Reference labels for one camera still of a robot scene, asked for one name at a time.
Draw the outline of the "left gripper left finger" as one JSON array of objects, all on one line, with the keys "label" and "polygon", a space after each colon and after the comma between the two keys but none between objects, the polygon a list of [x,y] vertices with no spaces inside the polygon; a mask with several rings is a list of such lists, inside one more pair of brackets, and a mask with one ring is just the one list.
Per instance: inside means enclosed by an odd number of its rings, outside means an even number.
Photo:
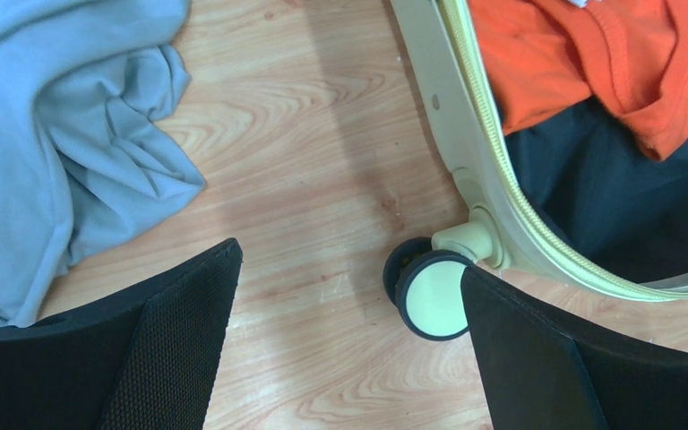
[{"label": "left gripper left finger", "polygon": [[0,429],[202,428],[242,261],[229,238],[107,297],[0,328]]}]

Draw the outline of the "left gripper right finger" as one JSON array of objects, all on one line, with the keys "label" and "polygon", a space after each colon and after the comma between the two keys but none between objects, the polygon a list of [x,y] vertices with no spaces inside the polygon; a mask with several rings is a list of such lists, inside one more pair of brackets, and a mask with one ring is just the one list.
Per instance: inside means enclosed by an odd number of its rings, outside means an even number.
[{"label": "left gripper right finger", "polygon": [[688,429],[688,352],[611,331],[477,267],[460,282],[496,429]]}]

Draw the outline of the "orange shirt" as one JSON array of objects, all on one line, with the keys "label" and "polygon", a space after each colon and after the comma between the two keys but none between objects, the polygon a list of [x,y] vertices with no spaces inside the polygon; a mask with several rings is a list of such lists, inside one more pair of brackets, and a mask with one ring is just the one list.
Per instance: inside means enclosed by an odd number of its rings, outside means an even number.
[{"label": "orange shirt", "polygon": [[655,161],[688,140],[688,1],[471,1],[502,130],[596,99]]}]

